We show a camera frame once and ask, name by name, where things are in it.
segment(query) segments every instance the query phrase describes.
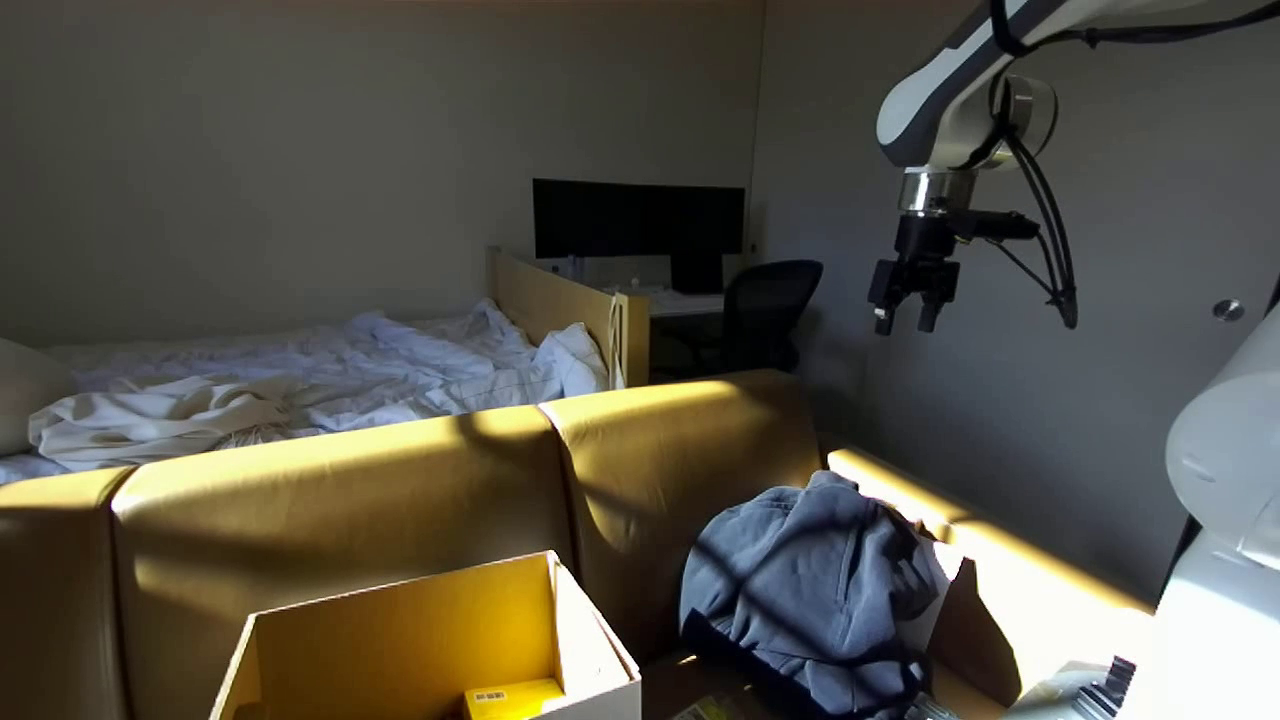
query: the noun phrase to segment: cardboard box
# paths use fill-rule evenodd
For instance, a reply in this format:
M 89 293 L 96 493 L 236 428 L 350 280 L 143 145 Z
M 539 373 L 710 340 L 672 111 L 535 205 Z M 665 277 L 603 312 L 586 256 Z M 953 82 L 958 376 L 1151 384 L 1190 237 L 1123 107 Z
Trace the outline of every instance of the cardboard box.
M 469 704 L 463 720 L 527 720 L 546 712 L 558 695 L 565 690 L 551 680 L 471 689 L 463 695 Z
M 556 551 L 243 621 L 217 720 L 456 720 L 474 689 L 551 680 L 551 720 L 641 720 L 641 666 Z

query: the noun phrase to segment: bed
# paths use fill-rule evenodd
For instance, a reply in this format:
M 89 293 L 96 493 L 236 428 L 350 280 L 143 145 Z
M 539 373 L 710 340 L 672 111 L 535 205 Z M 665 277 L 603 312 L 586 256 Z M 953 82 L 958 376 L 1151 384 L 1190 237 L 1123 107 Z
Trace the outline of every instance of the bed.
M 446 316 L 357 312 L 289 333 L 14 352 L 28 362 L 0 359 L 0 416 L 28 442 L 0 438 L 0 486 L 643 384 L 647 307 L 488 251 L 488 295 Z M 11 376 L 34 384 L 39 373 L 39 406 L 14 413 Z

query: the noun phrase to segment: white robot part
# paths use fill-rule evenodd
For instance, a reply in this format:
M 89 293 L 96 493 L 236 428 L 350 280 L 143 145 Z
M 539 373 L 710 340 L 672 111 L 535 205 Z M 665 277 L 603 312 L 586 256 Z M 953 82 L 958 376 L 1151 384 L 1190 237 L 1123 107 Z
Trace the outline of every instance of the white robot part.
M 1215 551 L 1280 573 L 1280 312 L 1174 416 L 1163 464 Z
M 1120 720 L 1274 714 L 1280 573 L 1198 536 L 1160 595 Z

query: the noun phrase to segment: black monitor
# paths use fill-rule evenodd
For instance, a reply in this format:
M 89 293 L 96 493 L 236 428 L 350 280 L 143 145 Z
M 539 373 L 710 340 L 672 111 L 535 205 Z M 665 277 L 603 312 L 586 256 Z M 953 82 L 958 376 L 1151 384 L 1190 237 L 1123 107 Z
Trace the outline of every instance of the black monitor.
M 535 256 L 667 256 L 672 287 L 721 293 L 742 205 L 742 189 L 533 179 L 533 240 Z

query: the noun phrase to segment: wall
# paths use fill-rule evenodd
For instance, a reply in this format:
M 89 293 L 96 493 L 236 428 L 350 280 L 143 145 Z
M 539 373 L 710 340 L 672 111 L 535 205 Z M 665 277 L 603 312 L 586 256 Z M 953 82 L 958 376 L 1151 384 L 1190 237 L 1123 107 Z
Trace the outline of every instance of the wall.
M 527 179 L 752 169 L 765 0 L 2 0 L 0 336 L 442 312 Z
M 873 336 L 866 277 L 892 256 L 897 169 L 878 94 L 967 5 L 767 5 L 754 205 L 765 256 L 825 256 L 804 376 L 832 438 L 874 446 L 1033 539 L 1157 595 L 1184 512 L 1163 431 L 1258 316 L 1280 271 L 1273 169 L 1280 24 L 1174 47 L 1053 47 L 1061 90 L 1039 157 L 1079 271 L 1068 333 L 993 248 L 958 251 L 958 298 L 918 336 Z M 982 206 L 1026 206 L 987 176 Z M 1238 295 L 1251 316 L 1213 321 Z

